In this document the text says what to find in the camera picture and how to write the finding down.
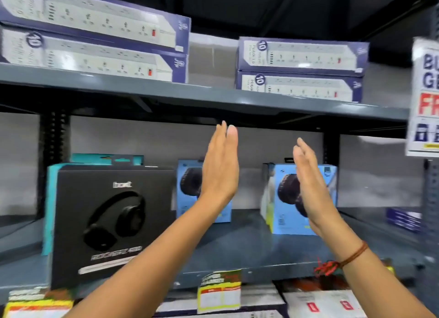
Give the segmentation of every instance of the purple box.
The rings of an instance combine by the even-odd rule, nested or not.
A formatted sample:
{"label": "purple box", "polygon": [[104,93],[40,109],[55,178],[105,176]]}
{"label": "purple box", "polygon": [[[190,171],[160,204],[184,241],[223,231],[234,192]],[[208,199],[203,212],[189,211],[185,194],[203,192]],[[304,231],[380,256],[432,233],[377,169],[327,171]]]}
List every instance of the purple box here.
{"label": "purple box", "polygon": [[369,43],[240,37],[237,69],[364,76]]}
{"label": "purple box", "polygon": [[0,0],[0,22],[188,54],[190,18],[120,0]]}
{"label": "purple box", "polygon": [[360,103],[363,79],[288,73],[237,71],[236,89]]}
{"label": "purple box", "polygon": [[36,32],[0,26],[0,61],[186,83],[187,55],[148,49],[146,44]]}
{"label": "purple box", "polygon": [[411,232],[419,232],[422,214],[419,208],[387,208],[386,219],[390,224],[394,224],[401,228],[410,230]]}

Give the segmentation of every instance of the wall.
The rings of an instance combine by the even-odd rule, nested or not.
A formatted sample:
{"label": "wall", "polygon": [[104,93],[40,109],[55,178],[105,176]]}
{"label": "wall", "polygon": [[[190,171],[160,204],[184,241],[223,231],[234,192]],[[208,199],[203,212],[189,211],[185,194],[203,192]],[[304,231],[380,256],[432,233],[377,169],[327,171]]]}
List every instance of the wall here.
{"label": "wall", "polygon": [[[237,41],[191,35],[189,82],[233,88]],[[408,107],[410,69],[370,64],[364,103]],[[176,165],[199,158],[212,127],[73,117],[71,150],[83,153],[144,154],[146,160]],[[234,206],[255,208],[260,198],[260,165],[291,155],[301,136],[321,160],[319,133],[239,129],[243,169]],[[0,113],[0,215],[33,214],[36,199],[38,117]],[[342,136],[339,206],[418,206],[422,160],[404,156],[403,140]]]}

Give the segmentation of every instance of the product box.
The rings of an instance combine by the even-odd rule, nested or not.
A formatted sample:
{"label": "product box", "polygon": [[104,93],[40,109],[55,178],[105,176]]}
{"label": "product box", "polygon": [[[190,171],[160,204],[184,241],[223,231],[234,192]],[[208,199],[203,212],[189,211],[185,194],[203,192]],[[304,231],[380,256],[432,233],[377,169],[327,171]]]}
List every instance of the product box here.
{"label": "product box", "polygon": [[175,171],[133,165],[48,168],[43,254],[51,289],[113,275],[173,222]]}
{"label": "product box", "polygon": [[366,318],[352,290],[283,293],[291,318]]}
{"label": "product box", "polygon": [[[197,292],[188,290],[169,292],[153,317],[195,316],[202,317],[197,315]],[[207,316],[209,318],[289,318],[287,304],[272,283],[242,286],[240,309],[222,310],[218,313],[209,313]]]}
{"label": "product box", "polygon": [[240,37],[239,71],[364,75],[369,43]]}
{"label": "product box", "polygon": [[[177,217],[182,216],[198,200],[201,192],[203,162],[179,160],[177,168]],[[230,222],[232,201],[222,210],[215,223]]]}
{"label": "product box", "polygon": [[238,71],[236,89],[360,103],[363,79],[290,73]]}
{"label": "product box", "polygon": [[[329,193],[337,204],[337,167],[319,165]],[[266,186],[261,200],[261,216],[273,234],[315,235],[300,196],[300,184],[293,163],[263,166]]]}
{"label": "product box", "polygon": [[187,55],[118,43],[0,27],[0,61],[168,82],[187,81]]}
{"label": "product box", "polygon": [[189,53],[190,18],[120,0],[0,0],[0,22],[116,43]]}
{"label": "product box", "polygon": [[70,156],[70,163],[112,165],[113,162],[132,162],[134,165],[143,165],[143,159],[143,155],[73,153]]}
{"label": "product box", "polygon": [[422,214],[419,208],[387,208],[386,219],[390,224],[410,230],[420,232]]}

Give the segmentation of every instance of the bracelet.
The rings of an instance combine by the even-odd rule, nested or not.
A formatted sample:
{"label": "bracelet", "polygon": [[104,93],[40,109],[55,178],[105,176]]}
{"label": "bracelet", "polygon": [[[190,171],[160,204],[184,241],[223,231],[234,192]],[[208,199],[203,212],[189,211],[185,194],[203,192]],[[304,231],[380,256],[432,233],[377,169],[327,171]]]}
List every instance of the bracelet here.
{"label": "bracelet", "polygon": [[318,260],[319,266],[314,268],[315,276],[317,276],[317,277],[322,276],[322,275],[330,276],[338,268],[343,269],[344,266],[353,262],[356,258],[358,258],[368,248],[369,248],[369,245],[367,245],[367,243],[365,241],[363,241],[363,245],[361,245],[361,247],[354,254],[352,254],[348,259],[345,259],[340,263],[337,261],[329,260],[326,263],[321,264],[320,260]]}
{"label": "bracelet", "polygon": [[368,248],[369,248],[369,245],[367,245],[367,243],[365,241],[363,241],[363,245],[358,249],[357,252],[352,254],[348,259],[343,260],[342,262],[338,263],[338,268],[343,269],[344,266],[353,262],[356,258],[358,258]]}

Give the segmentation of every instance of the black headphones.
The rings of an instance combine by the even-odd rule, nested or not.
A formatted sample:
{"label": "black headphones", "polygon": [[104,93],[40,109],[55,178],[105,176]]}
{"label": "black headphones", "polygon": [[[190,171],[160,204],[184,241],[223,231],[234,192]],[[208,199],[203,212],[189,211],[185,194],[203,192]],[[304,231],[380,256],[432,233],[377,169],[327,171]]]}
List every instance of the black headphones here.
{"label": "black headphones", "polygon": [[201,183],[203,181],[203,169],[188,168],[180,179],[180,189],[185,195],[199,197],[201,193]]}
{"label": "black headphones", "polygon": [[101,216],[117,202],[130,198],[137,197],[139,203],[137,205],[130,205],[124,207],[119,214],[116,222],[116,233],[119,237],[135,236],[145,223],[145,198],[136,191],[124,191],[113,195],[110,199],[101,204],[94,213],[90,216],[87,223],[87,228],[84,231],[84,242],[95,249],[96,251],[107,251],[116,242],[117,239],[103,226],[96,224]]}
{"label": "black headphones", "polygon": [[282,178],[277,188],[277,196],[282,202],[295,205],[300,215],[308,217],[300,195],[300,183],[296,174],[288,174]]}

